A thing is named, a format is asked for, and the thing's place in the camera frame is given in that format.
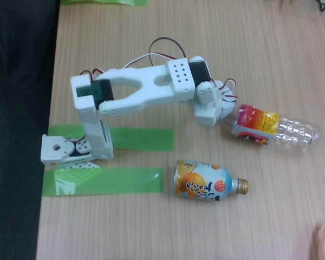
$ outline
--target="bottle cap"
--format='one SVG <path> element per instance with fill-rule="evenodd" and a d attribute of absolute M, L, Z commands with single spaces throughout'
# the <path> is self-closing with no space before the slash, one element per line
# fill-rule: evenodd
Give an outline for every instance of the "bottle cap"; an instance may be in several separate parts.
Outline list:
<path fill-rule="evenodd" d="M 238 186 L 237 186 L 237 194 L 243 194 L 246 195 L 248 192 L 248 181 L 245 179 L 237 179 L 238 180 Z"/>

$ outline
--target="orange juice can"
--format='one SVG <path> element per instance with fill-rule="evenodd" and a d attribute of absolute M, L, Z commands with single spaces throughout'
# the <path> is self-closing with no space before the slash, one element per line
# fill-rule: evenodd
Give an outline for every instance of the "orange juice can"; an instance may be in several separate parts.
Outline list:
<path fill-rule="evenodd" d="M 181 197 L 220 201 L 230 193 L 246 194 L 248 181 L 231 178 L 224 166 L 178 160 L 173 189 Z"/>

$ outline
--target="plastic bottle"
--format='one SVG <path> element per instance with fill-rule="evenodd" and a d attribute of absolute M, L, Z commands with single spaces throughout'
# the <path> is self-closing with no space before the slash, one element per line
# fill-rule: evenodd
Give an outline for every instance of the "plastic bottle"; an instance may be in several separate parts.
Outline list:
<path fill-rule="evenodd" d="M 257 144 L 277 144 L 289 150 L 310 150 L 320 139 L 320 130 L 316 125 L 251 105 L 235 108 L 222 120 L 222 124 L 236 137 Z"/>

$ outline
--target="green tape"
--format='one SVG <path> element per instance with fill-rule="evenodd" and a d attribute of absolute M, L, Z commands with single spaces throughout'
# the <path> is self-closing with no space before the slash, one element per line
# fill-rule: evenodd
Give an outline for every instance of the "green tape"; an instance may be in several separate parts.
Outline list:
<path fill-rule="evenodd" d="M 173 130 L 154 128 L 110 127 L 114 148 L 141 151 L 172 151 Z M 82 125 L 55 125 L 48 129 L 49 136 L 80 138 L 85 134 Z"/>
<path fill-rule="evenodd" d="M 44 172 L 42 196 L 162 191 L 162 168 L 64 168 Z"/>
<path fill-rule="evenodd" d="M 61 0 L 60 4 L 97 2 L 103 4 L 127 4 L 132 6 L 146 6 L 147 0 Z"/>

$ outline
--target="table surface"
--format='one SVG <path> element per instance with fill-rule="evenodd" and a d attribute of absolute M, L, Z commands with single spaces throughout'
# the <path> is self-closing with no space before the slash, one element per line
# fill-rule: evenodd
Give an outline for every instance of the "table surface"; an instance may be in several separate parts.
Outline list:
<path fill-rule="evenodd" d="M 148 2 L 61 6 L 50 125 L 80 122 L 72 76 L 121 68 L 168 36 L 188 57 L 204 57 L 214 79 L 236 79 L 240 103 L 321 126 L 319 146 L 302 157 L 255 146 L 220 125 L 198 125 L 178 103 L 111 118 L 111 126 L 174 129 L 172 152 L 115 149 L 113 160 L 96 161 L 163 167 L 164 193 L 43 197 L 37 259 L 315 259 L 325 222 L 325 12 L 304 0 Z M 168 41 L 153 51 L 181 57 Z M 114 96 L 133 91 L 123 86 Z M 249 191 L 219 203 L 175 197 L 177 159 L 224 165 Z"/>

